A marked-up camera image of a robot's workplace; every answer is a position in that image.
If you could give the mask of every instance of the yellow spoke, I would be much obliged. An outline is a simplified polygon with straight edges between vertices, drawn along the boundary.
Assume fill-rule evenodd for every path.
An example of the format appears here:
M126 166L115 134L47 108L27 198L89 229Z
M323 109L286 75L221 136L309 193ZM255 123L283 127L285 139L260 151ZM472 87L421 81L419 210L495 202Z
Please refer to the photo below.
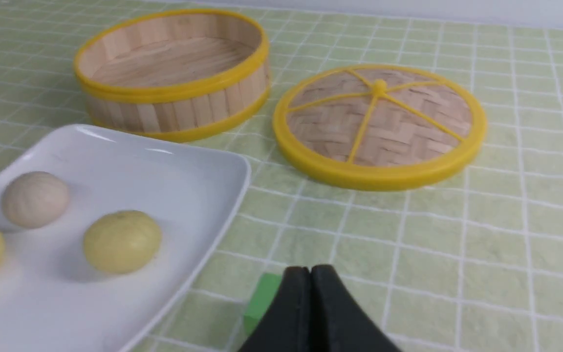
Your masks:
M370 88L370 87L373 86L373 84L372 84L369 80L367 80L366 78L364 78L361 74L355 72L355 70L353 70L353 69L347 69L346 71L347 71L348 73L350 73L350 74L353 74L353 76L356 76L358 80L364 82L364 84L366 85L366 87L369 87L369 88Z
M311 103L307 103L307 104L299 105L298 107L290 108L290 109L288 109L288 112L291 113L291 112L295 112L297 110L301 110L301 109L305 109L305 108L309 108L309 107L314 107L314 106L320 105L322 103L331 102L331 100L338 100L338 99L344 99L344 98L357 98L358 96L369 96L371 94L372 94L371 92L366 92L366 93L347 93L347 94L339 94L339 95L328 96L327 98L315 100L314 102L311 102Z
M433 118L430 118L429 116L427 116L426 114L414 109L413 107L402 103L398 100L396 100L395 98L392 98L391 96L389 96L388 94L384 94L381 96L381 98L384 98L386 100L389 100L390 102L393 102L395 104L397 104L398 106L402 107L403 109L406 109L407 111L416 114L417 116L420 116L421 118L424 118L424 120L426 120L427 122L431 123L432 125L438 127L438 129L442 130L445 133L451 134L451 136L453 136L453 138L457 139L460 142L463 142L462 137L460 137L457 133L453 132L452 130L448 129L447 127L444 127L444 125L438 123L436 120L434 120Z
M441 82L441 81L409 82L409 83L405 83L404 85L398 85L396 87L386 89L385 93L387 94L391 91L406 89L406 88L409 88L409 87L433 86L433 85L443 85L443 84L444 84L444 82Z
M366 132L366 128L368 127L368 121L370 120L371 115L373 115L373 110L377 106L378 100L379 100L379 96L377 96L376 94L373 96L373 98L370 101L370 105L368 106L368 110L366 111L366 114L364 114L364 119L360 124L358 133L355 135L355 140L353 141L353 147L351 148L351 152L349 152L349 158L346 159L347 163L353 163L353 159L355 159L355 154L357 153L358 149L360 149L360 143L362 142L362 139L364 139L364 132Z

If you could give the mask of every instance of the yellow rim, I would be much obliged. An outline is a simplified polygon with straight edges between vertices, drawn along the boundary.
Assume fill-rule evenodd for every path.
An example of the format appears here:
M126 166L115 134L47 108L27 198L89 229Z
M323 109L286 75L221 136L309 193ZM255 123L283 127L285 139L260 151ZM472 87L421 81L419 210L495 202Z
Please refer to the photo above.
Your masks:
M196 127L195 129L184 130L184 131L174 131L174 132L165 132L165 133L145 133L145 132L130 132L125 130L119 130L111 126L107 126L94 118L90 113L90 118L94 125L99 127L105 127L106 129L117 130L121 132L127 132L132 134L137 134L138 136L145 136L149 138L156 138L159 140L168 140L169 142L176 142L176 143L185 143L185 142L192 142L194 140L199 140L203 138L211 137L215 134L219 134L225 132L227 130L233 129L234 127L240 125L241 123L248 120L253 114L257 113L258 110L266 103L266 99L268 99L268 94L270 93L270 87L266 89L266 91L249 107L244 109L243 111L234 114L225 120L221 120L219 122L210 123L209 125L205 125L202 127Z
M201 80L187 82L180 85L147 88L114 87L96 82L81 73L79 65L81 56L83 55L85 50L88 49L88 47L96 43L103 36L112 33L117 29L131 26L132 24L138 22L144 22L147 20L152 20L154 18L178 16L182 14L218 14L239 18L245 22L250 23L260 32L260 45L250 56L248 56L248 58L246 58L243 62L239 63L235 67L232 67L231 69L223 71L219 74L215 74L214 76L208 78L202 78ZM73 69L75 76L81 82L82 89L84 89L88 94L96 96L97 98L132 104L165 103L172 102L174 100L185 100L194 98L195 96L209 94L213 91L225 89L236 84L240 80L243 80L243 78L246 78L246 76L248 76L249 74L252 74L255 69L260 67L266 61L266 58L268 57L268 49L269 43L264 29L259 25L259 23L247 16L244 16L243 14L217 9L181 9L174 11L165 11L162 13L148 14L134 18L101 32L100 34L94 36L91 40L86 42L86 44L84 44L80 48L80 50L78 50L78 53L75 55L75 59L73 60Z
M424 163L398 167L366 167L332 160L304 146L291 133L286 115L290 102L304 87L333 73L354 72L354 69L397 69L433 78L460 94L471 109L472 126L469 134L461 138L459 146ZM453 176L470 163L481 148L487 122L478 100L460 85L442 76L421 69L393 65L355 65L336 68L304 80L282 96L273 116L273 129L281 153L297 169L308 176L338 187L359 190L404 190L436 183Z

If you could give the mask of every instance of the table surface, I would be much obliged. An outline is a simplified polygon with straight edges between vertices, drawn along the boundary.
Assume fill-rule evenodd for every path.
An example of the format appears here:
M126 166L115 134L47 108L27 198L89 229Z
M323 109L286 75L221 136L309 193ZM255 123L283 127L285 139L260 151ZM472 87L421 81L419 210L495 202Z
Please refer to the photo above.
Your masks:
M0 0L0 170L56 127L87 122L71 74L101 29L192 3ZM406 352L563 352L563 31L237 9L272 42L274 83L242 126L194 144L245 155L253 183L193 289L136 352L234 351L262 272L334 263ZM299 80L356 63L435 71L489 119L478 159L432 187L354 192L275 148L271 116Z

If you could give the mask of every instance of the white plate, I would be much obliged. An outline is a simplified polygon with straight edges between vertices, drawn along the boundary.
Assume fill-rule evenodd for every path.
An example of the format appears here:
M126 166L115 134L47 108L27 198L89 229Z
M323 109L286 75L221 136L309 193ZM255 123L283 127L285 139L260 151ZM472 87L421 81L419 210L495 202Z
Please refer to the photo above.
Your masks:
M125 352L187 290L238 211L250 179L238 154L162 142L87 125L62 127L0 173L0 195L42 170L71 187L71 205L38 230L0 211L7 256L0 268L0 352ZM147 212L164 238L154 261L106 277L81 241L103 214Z

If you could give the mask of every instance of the bamboo steamer lid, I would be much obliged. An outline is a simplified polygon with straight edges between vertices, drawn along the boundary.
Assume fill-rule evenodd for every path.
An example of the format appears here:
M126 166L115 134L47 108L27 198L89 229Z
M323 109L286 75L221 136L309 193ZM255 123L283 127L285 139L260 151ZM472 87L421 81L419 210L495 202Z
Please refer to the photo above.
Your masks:
M273 127L282 154L325 183L361 190L422 187L456 174L482 145L479 102L409 67L333 69L286 92Z

